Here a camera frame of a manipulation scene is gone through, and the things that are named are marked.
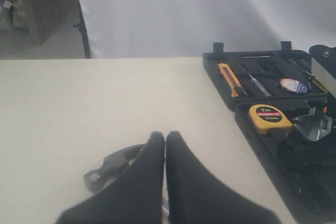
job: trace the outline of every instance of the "hammer head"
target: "hammer head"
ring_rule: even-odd
[[[105,157],[99,169],[84,174],[85,186],[93,193],[98,191],[108,178],[124,171],[129,166],[129,161],[134,159],[143,147],[144,144],[129,146]]]

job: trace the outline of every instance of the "yellow tape measure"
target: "yellow tape measure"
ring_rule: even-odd
[[[248,114],[261,134],[267,134],[269,129],[274,128],[282,128],[290,132],[292,128],[292,123],[283,112],[270,105],[254,105],[250,108]]]

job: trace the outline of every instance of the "white backdrop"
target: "white backdrop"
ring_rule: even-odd
[[[336,46],[336,0],[80,0],[94,58]]]

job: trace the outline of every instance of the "table surface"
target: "table surface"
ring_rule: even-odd
[[[54,223],[91,196],[82,176],[105,156],[171,130],[223,183],[295,223],[200,57],[1,61],[0,90],[0,223]]]

